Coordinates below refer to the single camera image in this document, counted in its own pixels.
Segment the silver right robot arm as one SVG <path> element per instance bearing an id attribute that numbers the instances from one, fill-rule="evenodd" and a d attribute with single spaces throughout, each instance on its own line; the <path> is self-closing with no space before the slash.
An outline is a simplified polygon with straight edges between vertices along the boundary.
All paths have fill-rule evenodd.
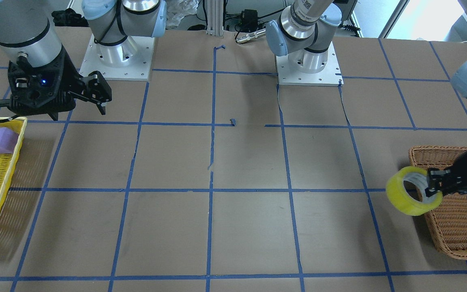
<path id="1" fill-rule="evenodd" d="M 104 74 L 80 74 L 54 26 L 91 28 L 98 56 L 109 67 L 137 59 L 133 37 L 165 33 L 165 0 L 84 0 L 81 6 L 83 15 L 69 8 L 52 12 L 50 21 L 35 0 L 0 0 L 0 48 L 9 58 L 11 88 L 11 96 L 0 99 L 0 123 L 41 114 L 57 120 L 76 100 L 93 103 L 105 115 L 112 90 Z"/>

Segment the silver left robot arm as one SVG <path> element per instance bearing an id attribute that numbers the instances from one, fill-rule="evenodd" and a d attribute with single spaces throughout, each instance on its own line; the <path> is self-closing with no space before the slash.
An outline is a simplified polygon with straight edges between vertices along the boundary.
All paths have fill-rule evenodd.
<path id="1" fill-rule="evenodd" d="M 329 46 L 341 23 L 341 10 L 331 0 L 295 0 L 283 9 L 278 20 L 268 24 L 266 39 L 276 57 L 291 62 L 292 71 L 313 76 L 329 64 Z M 450 82 L 467 99 L 467 61 Z M 388 180 L 386 192 L 389 201 L 408 215 L 438 207 L 446 195 L 460 193 L 467 198 L 467 151 L 443 170 L 401 169 Z"/>

